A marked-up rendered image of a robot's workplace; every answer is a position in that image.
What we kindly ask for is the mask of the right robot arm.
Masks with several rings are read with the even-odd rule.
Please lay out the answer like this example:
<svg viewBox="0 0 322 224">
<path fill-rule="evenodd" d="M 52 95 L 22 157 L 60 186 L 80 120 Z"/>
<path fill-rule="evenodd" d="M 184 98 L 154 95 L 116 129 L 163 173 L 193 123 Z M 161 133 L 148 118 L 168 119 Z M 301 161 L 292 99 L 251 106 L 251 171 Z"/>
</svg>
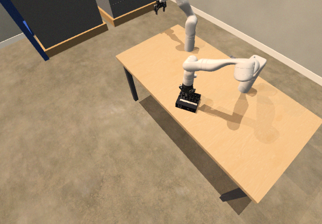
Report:
<svg viewBox="0 0 322 224">
<path fill-rule="evenodd" d="M 195 46 L 195 29 L 197 25 L 197 17 L 194 14 L 188 0 L 175 0 L 180 9 L 182 9 L 187 17 L 185 24 L 185 46 L 186 52 L 191 52 Z"/>
</svg>

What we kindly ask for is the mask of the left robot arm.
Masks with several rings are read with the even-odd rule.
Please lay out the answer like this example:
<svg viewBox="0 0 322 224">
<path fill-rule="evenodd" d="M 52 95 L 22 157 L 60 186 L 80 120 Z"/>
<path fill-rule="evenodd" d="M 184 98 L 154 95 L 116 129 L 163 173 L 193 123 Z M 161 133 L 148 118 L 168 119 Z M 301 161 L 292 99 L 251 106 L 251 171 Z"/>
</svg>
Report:
<svg viewBox="0 0 322 224">
<path fill-rule="evenodd" d="M 195 61 L 195 62 L 194 62 Z M 216 71 L 227 65 L 234 64 L 234 78 L 240 82 L 238 90 L 241 93 L 248 93 L 261 70 L 266 65 L 267 60 L 253 55 L 250 59 L 197 59 L 196 56 L 190 55 L 183 63 L 184 76 L 183 84 L 191 86 L 194 78 L 197 77 L 195 71 Z M 260 67 L 260 68 L 259 68 Z M 194 75 L 195 74 L 195 75 Z"/>
</svg>

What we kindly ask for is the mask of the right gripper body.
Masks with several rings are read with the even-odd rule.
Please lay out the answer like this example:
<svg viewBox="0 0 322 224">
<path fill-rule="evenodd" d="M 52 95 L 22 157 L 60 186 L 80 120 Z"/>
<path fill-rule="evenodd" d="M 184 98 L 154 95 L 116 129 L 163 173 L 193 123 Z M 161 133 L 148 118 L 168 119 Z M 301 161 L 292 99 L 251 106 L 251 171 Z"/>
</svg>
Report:
<svg viewBox="0 0 322 224">
<path fill-rule="evenodd" d="M 160 8 L 162 8 L 162 4 L 164 4 L 164 2 L 160 3 L 158 0 L 156 0 L 156 4 L 157 4 L 157 7 L 159 7 L 160 5 Z"/>
</svg>

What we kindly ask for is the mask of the black lighting desk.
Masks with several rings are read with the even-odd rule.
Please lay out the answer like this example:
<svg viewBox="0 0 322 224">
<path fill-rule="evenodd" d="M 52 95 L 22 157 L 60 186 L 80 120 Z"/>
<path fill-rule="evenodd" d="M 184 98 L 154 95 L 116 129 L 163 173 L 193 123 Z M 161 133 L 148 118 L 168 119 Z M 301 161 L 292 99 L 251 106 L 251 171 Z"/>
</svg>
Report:
<svg viewBox="0 0 322 224">
<path fill-rule="evenodd" d="M 201 94 L 197 93 L 192 93 L 188 94 L 188 96 L 185 96 L 185 92 L 180 91 L 175 107 L 195 113 L 200 97 Z"/>
</svg>

